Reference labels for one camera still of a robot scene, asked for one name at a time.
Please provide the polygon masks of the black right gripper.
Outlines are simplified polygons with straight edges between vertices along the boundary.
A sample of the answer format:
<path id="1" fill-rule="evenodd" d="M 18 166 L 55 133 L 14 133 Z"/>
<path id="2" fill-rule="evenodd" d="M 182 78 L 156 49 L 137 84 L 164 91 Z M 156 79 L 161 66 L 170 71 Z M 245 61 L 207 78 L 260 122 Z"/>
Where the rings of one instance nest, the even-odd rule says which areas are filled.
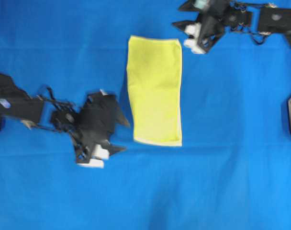
<path id="1" fill-rule="evenodd" d="M 181 12 L 195 12 L 195 0 L 187 0 L 179 6 Z M 225 35 L 225 27 L 221 24 L 205 25 L 195 21 L 173 22 L 172 25 L 184 31 L 188 38 L 183 45 L 194 54 L 207 54 L 211 48 Z"/>

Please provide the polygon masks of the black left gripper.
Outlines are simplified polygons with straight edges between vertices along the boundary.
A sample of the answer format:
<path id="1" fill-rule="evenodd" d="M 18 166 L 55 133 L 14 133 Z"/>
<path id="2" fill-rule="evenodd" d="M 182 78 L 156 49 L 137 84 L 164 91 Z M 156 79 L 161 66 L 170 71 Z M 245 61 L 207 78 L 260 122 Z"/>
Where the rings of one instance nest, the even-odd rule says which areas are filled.
<path id="1" fill-rule="evenodd" d="M 115 121 L 122 126 L 130 127 L 120 107 L 116 108 Z M 91 130 L 73 132 L 72 141 L 76 164 L 85 168 L 104 168 L 104 160 L 126 150 L 126 147 L 110 144 L 106 137 Z"/>

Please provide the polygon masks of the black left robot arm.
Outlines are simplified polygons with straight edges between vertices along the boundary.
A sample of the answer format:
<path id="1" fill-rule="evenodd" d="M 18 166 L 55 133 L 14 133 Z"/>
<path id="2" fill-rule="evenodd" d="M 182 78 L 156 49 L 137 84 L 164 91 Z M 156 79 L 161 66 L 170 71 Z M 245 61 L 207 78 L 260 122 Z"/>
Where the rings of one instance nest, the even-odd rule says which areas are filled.
<path id="1" fill-rule="evenodd" d="M 49 97 L 31 97 L 13 79 L 0 73 L 0 131 L 6 117 L 16 119 L 28 129 L 37 128 L 70 135 L 77 165 L 103 168 L 104 161 L 126 150 L 110 142 L 116 124 L 130 127 L 115 95 L 87 94 L 79 111 L 69 101 L 59 101 L 47 87 Z"/>

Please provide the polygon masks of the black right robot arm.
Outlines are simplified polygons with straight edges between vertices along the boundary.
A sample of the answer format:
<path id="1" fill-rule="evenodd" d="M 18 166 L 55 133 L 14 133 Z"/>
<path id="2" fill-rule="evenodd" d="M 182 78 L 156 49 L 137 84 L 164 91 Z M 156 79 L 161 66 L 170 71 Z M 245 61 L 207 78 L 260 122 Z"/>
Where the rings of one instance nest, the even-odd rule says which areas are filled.
<path id="1" fill-rule="evenodd" d="M 188 0 L 181 12 L 197 12 L 194 21 L 173 22 L 187 35 L 184 46 L 194 54 L 207 54 L 225 35 L 231 32 L 248 34 L 262 45 L 272 34 L 282 34 L 291 47 L 291 9 L 273 3 L 247 3 L 236 0 Z"/>

